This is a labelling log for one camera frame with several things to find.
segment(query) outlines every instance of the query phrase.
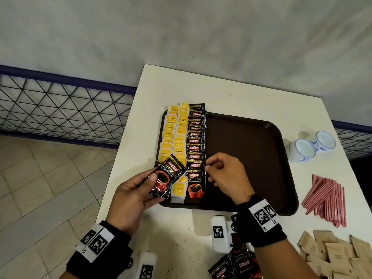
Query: red coffee cup illustration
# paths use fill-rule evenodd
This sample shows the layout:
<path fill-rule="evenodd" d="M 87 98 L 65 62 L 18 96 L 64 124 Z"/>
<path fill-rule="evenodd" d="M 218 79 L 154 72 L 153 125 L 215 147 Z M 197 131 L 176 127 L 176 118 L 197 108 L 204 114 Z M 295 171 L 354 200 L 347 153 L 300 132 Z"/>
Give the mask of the red coffee cup illustration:
<path fill-rule="evenodd" d="M 169 183 L 169 176 L 161 170 L 158 170 L 155 173 L 158 176 L 155 187 L 159 192 L 164 192 L 167 188 L 167 184 Z"/>
<path fill-rule="evenodd" d="M 202 185 L 193 184 L 188 188 L 190 198 L 202 198 L 204 192 L 202 191 Z"/>

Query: hand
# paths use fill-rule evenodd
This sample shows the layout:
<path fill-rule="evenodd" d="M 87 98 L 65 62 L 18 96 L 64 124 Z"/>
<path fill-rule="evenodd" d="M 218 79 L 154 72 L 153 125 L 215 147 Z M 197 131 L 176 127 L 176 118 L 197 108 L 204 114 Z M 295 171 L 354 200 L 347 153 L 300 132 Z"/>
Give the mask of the hand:
<path fill-rule="evenodd" d="M 164 200 L 163 197 L 153 198 L 153 195 L 149 194 L 157 180 L 155 173 L 136 188 L 153 170 L 139 173 L 121 183 L 112 198 L 106 221 L 130 236 L 137 231 L 142 213 Z"/>
<path fill-rule="evenodd" d="M 207 159 L 206 163 L 209 165 L 205 171 L 211 175 L 209 182 L 214 182 L 214 186 L 219 187 L 237 205 L 249 201 L 254 190 L 239 159 L 219 152 Z"/>

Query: blue and white cup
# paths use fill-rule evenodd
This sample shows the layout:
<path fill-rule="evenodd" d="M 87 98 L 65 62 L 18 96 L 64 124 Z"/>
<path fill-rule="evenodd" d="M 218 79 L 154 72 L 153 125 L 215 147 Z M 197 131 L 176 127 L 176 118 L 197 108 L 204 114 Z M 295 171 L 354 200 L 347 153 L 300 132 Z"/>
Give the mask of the blue and white cup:
<path fill-rule="evenodd" d="M 316 151 L 311 142 L 305 139 L 297 139 L 290 142 L 285 150 L 287 152 L 288 160 L 292 163 L 300 161 L 308 161 L 315 157 Z"/>
<path fill-rule="evenodd" d="M 309 136 L 306 140 L 311 142 L 316 152 L 327 152 L 336 147 L 336 141 L 326 131 L 318 131 L 315 135 Z"/>

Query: brown tray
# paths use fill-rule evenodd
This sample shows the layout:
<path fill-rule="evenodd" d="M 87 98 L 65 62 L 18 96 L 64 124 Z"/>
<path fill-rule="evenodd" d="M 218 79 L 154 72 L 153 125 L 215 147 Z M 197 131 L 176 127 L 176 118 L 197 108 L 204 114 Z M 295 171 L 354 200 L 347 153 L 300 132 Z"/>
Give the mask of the brown tray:
<path fill-rule="evenodd" d="M 166 112 L 161 121 L 157 152 L 165 115 Z M 291 169 L 282 135 L 274 124 L 208 112 L 205 149 L 207 158 L 217 152 L 237 157 L 244 164 L 254 191 L 267 199 L 279 215 L 293 215 L 297 211 L 298 198 Z M 160 204 L 170 208 L 236 211 L 234 202 L 212 183 L 207 181 L 205 191 L 204 199 L 187 198 L 185 203 L 171 203 L 169 194 Z"/>

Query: gray wall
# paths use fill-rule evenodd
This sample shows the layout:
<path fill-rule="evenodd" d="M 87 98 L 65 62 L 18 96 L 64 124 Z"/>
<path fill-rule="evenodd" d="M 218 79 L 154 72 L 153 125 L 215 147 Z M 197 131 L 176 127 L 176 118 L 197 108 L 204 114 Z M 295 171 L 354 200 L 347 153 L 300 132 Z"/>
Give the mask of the gray wall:
<path fill-rule="evenodd" d="M 130 86 L 160 65 L 322 97 L 370 126 L 371 36 L 372 0 L 0 0 L 0 64 Z"/>

